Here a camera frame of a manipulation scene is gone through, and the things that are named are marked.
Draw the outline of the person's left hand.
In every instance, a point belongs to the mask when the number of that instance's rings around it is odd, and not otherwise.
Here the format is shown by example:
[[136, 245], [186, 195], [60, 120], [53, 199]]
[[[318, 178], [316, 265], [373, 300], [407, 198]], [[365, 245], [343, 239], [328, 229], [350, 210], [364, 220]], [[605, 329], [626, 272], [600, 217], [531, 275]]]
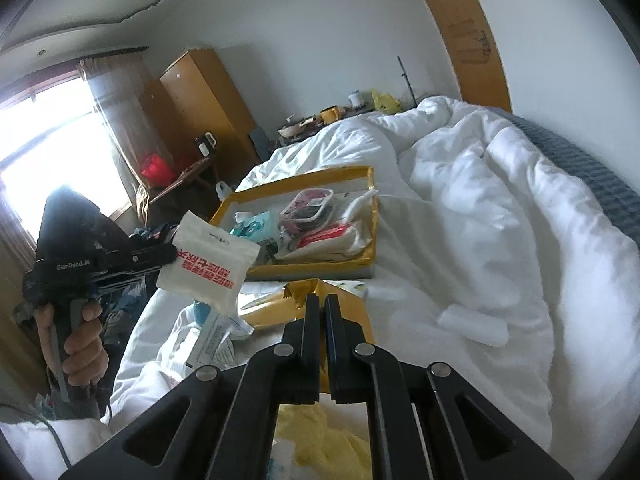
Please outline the person's left hand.
[[102, 308], [97, 301], [90, 301], [82, 308], [82, 323], [67, 337], [64, 349], [66, 360], [58, 364], [53, 355], [51, 326], [54, 309], [50, 304], [35, 310], [35, 320], [40, 348], [52, 372], [62, 372], [74, 387], [96, 384], [108, 367], [108, 356], [103, 348], [100, 333]]

